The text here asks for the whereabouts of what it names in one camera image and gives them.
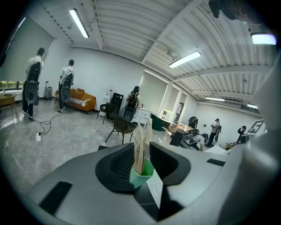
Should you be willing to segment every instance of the green paper cup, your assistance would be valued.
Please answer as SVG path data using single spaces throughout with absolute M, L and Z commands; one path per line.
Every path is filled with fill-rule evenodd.
M 153 176 L 153 171 L 154 167 L 152 163 L 147 158 L 144 158 L 144 170 L 141 176 L 139 176 L 132 167 L 130 174 L 130 183 L 133 184 L 134 188 L 138 188 Z

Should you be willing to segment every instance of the drawer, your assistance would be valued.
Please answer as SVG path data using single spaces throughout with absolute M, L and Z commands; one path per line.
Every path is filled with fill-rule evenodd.
M 150 112 L 143 111 L 141 117 L 146 118 L 146 119 L 149 118 Z
M 139 122 L 142 123 L 142 124 L 146 124 L 147 121 L 148 121 L 147 118 L 142 117 Z

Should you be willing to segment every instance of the ceiling vent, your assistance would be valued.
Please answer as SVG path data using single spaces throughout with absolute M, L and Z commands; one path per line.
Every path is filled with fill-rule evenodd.
M 235 107 L 238 109 L 241 109 L 241 106 L 242 106 L 242 104 L 239 102 L 228 101 L 228 100 L 224 100 L 224 102 L 221 102 L 220 105 L 231 106 L 231 107 Z

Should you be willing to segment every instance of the black symbol on sign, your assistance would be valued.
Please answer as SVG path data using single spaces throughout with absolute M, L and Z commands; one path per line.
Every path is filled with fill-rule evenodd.
M 263 120 L 255 121 L 254 124 L 249 129 L 248 133 L 256 134 L 259 131 L 259 129 L 261 128 L 262 125 L 263 125 Z

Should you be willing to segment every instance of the corrugated metal ceiling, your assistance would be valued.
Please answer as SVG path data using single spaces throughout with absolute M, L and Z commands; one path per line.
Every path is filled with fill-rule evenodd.
M 85 5 L 93 7 L 102 48 L 96 40 L 97 33 L 91 30 L 93 21 L 89 21 Z M 74 46 L 120 54 L 175 79 L 213 68 L 271 67 L 277 54 L 275 46 L 252 43 L 250 34 L 269 32 L 266 26 L 232 21 L 223 13 L 214 18 L 207 0 L 46 0 L 42 6 Z M 77 9 L 89 39 L 83 38 L 74 24 L 68 12 L 72 8 Z M 173 59 L 195 51 L 202 57 L 174 69 L 169 67 Z M 265 77 L 258 69 L 251 73 L 234 70 L 195 74 L 177 82 L 200 100 L 217 96 L 247 103 Z

